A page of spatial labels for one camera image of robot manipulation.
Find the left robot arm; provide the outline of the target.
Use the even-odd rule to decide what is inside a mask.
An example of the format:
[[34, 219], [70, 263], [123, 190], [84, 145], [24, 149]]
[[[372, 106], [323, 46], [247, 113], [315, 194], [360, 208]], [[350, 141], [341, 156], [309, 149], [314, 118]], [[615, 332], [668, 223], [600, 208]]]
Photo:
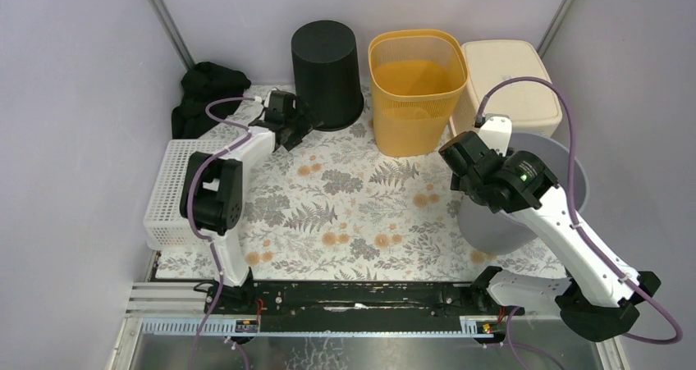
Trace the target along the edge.
[[247, 125], [233, 124], [241, 131], [237, 139], [218, 151], [190, 155], [180, 202], [181, 216], [211, 252], [219, 283], [228, 285], [222, 300], [234, 313], [254, 305], [239, 241], [252, 171], [279, 148], [292, 150], [322, 123], [291, 92], [273, 89], [254, 101], [262, 111]]

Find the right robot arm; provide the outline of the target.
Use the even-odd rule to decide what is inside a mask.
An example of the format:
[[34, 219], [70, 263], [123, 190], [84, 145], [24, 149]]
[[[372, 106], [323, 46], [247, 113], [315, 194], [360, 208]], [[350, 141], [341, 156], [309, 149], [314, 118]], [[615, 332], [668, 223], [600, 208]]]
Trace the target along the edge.
[[659, 278], [620, 263], [592, 229], [580, 228], [583, 219], [569, 207], [565, 189], [538, 155], [512, 149], [502, 156], [471, 131], [447, 142], [439, 154], [452, 170], [453, 190], [527, 226], [570, 274], [549, 279], [487, 267], [472, 283], [475, 310], [490, 314], [500, 306], [519, 306], [550, 313], [593, 342], [628, 334], [644, 301], [632, 287], [654, 296]]

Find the black crumpled cloth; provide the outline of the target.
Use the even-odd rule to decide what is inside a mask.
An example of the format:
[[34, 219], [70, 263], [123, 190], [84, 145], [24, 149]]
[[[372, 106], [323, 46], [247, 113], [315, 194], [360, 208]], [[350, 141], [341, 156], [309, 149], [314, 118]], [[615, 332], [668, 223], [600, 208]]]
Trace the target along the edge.
[[242, 97], [251, 86], [241, 71], [212, 62], [199, 62], [181, 80], [183, 96], [171, 114], [173, 139], [198, 139], [218, 123], [205, 108], [220, 99]]

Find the white perforated basket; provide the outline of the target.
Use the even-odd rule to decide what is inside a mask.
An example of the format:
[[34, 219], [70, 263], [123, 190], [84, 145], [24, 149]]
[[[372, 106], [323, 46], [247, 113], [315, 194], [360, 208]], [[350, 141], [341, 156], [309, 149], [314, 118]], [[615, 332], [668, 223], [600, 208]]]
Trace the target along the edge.
[[232, 145], [226, 140], [172, 140], [159, 169], [144, 215], [148, 246], [153, 250], [199, 250], [207, 246], [190, 229], [180, 213], [182, 191], [190, 156], [195, 152], [215, 154]]

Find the black round bucket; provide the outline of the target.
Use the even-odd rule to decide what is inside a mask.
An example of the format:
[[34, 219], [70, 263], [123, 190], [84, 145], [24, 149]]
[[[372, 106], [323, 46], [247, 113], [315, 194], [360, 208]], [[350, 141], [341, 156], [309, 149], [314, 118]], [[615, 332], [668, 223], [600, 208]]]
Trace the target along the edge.
[[355, 34], [338, 21], [302, 25], [291, 38], [295, 93], [322, 122], [317, 129], [353, 125], [364, 110]]

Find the grey bucket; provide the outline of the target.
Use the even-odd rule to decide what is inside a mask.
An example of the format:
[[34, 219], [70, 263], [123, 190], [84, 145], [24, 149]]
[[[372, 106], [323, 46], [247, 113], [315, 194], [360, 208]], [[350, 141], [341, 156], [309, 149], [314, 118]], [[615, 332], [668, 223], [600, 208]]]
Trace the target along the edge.
[[[526, 132], [515, 132], [509, 146], [534, 153], [551, 169], [559, 184], [568, 186], [569, 149], [552, 138]], [[492, 213], [465, 197], [457, 216], [460, 233], [474, 249], [486, 254], [504, 255], [520, 249], [537, 236], [527, 226], [503, 211]]]

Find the yellow plastic waste basket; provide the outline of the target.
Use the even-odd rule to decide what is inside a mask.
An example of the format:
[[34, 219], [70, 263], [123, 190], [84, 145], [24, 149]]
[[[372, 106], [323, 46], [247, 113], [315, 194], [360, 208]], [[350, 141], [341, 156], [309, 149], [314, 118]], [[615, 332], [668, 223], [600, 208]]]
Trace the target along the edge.
[[373, 133], [394, 158], [431, 153], [469, 78], [454, 37], [441, 30], [398, 30], [369, 45]]

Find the aluminium frame rail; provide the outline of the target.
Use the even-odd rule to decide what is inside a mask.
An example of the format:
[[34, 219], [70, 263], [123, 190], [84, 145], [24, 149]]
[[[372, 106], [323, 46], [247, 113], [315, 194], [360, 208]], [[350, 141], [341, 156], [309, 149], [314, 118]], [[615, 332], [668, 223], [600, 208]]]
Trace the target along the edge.
[[198, 281], [136, 282], [111, 369], [627, 369], [612, 338], [592, 342], [526, 309], [465, 332], [262, 332], [249, 316], [205, 311]]

